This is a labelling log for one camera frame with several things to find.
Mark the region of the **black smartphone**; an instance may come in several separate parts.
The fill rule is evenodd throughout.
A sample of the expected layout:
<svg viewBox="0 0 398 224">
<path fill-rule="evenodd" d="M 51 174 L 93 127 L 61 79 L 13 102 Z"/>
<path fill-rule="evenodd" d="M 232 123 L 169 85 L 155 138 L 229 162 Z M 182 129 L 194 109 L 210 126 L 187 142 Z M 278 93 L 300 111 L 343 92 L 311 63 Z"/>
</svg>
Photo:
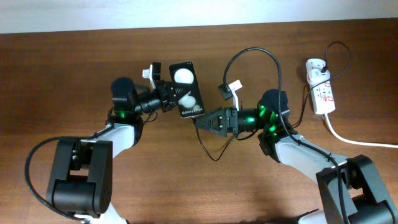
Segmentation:
<svg viewBox="0 0 398 224">
<path fill-rule="evenodd" d="M 175 101 L 181 118 L 200 116 L 205 112 L 192 62 L 176 63 L 169 66 Z"/>
</svg>

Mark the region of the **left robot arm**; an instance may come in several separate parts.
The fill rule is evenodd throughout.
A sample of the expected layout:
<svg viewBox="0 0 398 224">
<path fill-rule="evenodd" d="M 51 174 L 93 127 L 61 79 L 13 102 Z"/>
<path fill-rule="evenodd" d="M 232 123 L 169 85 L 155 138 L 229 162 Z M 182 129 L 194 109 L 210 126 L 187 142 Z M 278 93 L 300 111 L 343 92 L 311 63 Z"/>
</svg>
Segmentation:
<svg viewBox="0 0 398 224">
<path fill-rule="evenodd" d="M 106 127 L 91 136 L 60 136 L 44 204 L 80 223 L 127 223 L 111 203 L 113 159 L 135 146 L 144 127 L 143 114 L 166 112 L 197 90 L 194 78 L 156 80 L 153 89 L 130 78 L 111 84 L 113 107 Z"/>
</svg>

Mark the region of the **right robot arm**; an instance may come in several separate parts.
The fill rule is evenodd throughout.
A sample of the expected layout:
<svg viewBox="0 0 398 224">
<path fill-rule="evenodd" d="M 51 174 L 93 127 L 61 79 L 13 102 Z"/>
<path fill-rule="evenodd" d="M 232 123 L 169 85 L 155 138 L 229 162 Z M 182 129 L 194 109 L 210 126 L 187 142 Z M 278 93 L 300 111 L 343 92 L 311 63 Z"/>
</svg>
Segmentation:
<svg viewBox="0 0 398 224">
<path fill-rule="evenodd" d="M 265 155 L 313 180 L 323 207 L 293 223 L 397 223 L 397 207 L 372 160 L 334 154 L 308 142 L 290 125 L 289 114 L 285 92 L 271 89 L 255 108 L 219 108 L 193 123 L 220 136 L 256 134 Z"/>
</svg>

